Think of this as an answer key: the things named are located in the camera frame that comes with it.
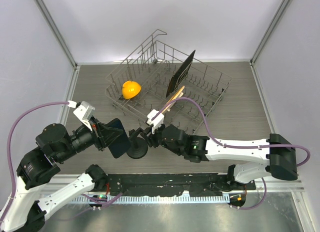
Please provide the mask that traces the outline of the black phone stand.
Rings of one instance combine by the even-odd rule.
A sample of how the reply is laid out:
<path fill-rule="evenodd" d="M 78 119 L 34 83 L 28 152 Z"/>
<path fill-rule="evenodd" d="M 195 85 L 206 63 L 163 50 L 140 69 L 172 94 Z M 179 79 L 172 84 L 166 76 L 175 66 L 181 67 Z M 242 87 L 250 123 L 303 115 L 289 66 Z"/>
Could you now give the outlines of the black phone stand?
<path fill-rule="evenodd" d="M 148 152 L 147 142 L 143 138 L 138 137 L 141 132 L 143 132 L 141 128 L 129 131 L 130 149 L 126 153 L 132 159 L 141 159 Z"/>

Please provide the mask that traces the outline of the black smartphone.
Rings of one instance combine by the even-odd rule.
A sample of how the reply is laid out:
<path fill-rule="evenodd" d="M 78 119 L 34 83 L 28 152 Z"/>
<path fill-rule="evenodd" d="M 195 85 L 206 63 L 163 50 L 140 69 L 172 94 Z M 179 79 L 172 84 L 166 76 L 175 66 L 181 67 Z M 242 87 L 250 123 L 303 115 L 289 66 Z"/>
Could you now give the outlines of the black smartphone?
<path fill-rule="evenodd" d="M 109 127 L 122 130 L 122 134 L 108 146 L 112 156 L 114 158 L 120 158 L 130 149 L 131 143 L 126 131 L 124 130 L 122 122 L 118 118 L 113 119 L 109 123 Z"/>

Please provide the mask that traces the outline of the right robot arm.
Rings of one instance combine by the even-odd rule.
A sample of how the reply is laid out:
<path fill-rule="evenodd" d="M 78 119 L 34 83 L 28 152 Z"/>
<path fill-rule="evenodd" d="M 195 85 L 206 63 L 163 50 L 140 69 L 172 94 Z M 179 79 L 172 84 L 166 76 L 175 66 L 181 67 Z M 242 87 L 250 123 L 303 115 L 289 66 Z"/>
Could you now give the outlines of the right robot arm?
<path fill-rule="evenodd" d="M 285 181 L 298 178 L 296 150 L 279 134 L 271 133 L 267 139 L 253 141 L 214 142 L 208 136 L 186 134 L 174 125 L 161 125 L 158 129 L 145 129 L 141 136 L 149 147 L 162 146 L 190 162 L 241 161 L 228 167 L 225 181 L 231 189 L 265 176 Z"/>

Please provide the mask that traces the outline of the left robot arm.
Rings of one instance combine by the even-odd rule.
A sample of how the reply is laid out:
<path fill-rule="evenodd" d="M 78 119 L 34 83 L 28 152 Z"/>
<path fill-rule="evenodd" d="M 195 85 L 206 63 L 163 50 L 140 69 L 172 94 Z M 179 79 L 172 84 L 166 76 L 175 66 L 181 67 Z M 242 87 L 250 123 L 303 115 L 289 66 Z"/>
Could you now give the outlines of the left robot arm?
<path fill-rule="evenodd" d="M 91 146 L 99 151 L 108 148 L 114 158 L 130 148 L 121 121 L 116 118 L 104 124 L 92 117 L 92 129 L 81 125 L 69 135 L 62 124 L 50 124 L 36 137 L 37 147 L 27 153 L 16 170 L 14 195 L 1 211 L 1 231 L 39 231 L 60 208 L 89 191 L 102 191 L 108 176 L 97 164 L 51 195 L 40 197 L 41 191 L 60 172 L 64 163 Z"/>

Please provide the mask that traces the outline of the orange bowl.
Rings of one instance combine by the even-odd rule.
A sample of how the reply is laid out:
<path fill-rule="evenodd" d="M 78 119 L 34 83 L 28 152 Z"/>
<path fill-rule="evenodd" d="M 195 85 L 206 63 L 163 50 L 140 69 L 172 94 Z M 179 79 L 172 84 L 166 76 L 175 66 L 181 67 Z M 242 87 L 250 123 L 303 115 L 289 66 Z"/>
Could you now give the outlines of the orange bowl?
<path fill-rule="evenodd" d="M 139 94 L 142 87 L 136 81 L 126 81 L 122 85 L 122 95 L 125 99 L 131 99 Z"/>

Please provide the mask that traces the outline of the wooden cutting board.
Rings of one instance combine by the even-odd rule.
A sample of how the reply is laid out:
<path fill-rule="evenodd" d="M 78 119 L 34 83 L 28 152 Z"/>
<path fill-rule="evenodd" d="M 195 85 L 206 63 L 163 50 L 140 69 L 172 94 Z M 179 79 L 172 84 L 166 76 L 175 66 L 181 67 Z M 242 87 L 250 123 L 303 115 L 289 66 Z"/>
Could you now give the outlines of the wooden cutting board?
<path fill-rule="evenodd" d="M 165 108 L 162 110 L 162 114 L 169 112 L 171 107 L 175 104 L 175 100 L 181 98 L 184 95 L 185 86 L 182 86 L 165 104 Z"/>

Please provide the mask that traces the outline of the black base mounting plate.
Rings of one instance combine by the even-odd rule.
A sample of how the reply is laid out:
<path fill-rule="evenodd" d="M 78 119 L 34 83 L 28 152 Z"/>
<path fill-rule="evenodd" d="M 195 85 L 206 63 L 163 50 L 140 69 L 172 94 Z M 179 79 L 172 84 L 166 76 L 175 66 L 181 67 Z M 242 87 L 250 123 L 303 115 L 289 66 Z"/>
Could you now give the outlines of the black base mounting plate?
<path fill-rule="evenodd" d="M 255 190 L 253 181 L 246 185 L 228 182 L 218 173 L 109 174 L 104 186 L 110 195 L 173 197 L 188 191 L 190 196 L 220 196 L 223 192 Z"/>

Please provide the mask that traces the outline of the black square plate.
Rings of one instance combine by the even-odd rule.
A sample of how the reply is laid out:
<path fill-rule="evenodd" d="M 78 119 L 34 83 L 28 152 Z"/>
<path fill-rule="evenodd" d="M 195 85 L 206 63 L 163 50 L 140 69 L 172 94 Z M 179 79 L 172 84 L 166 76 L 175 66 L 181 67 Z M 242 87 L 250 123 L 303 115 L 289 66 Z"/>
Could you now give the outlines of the black square plate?
<path fill-rule="evenodd" d="M 178 85 L 183 81 L 183 79 L 188 75 L 188 71 L 191 67 L 191 64 L 193 62 L 193 58 L 195 55 L 196 50 L 194 50 L 187 59 L 182 63 L 182 65 L 178 68 L 178 70 L 175 72 L 175 74 L 172 76 L 167 91 L 166 91 L 166 97 L 169 96 L 177 87 Z"/>

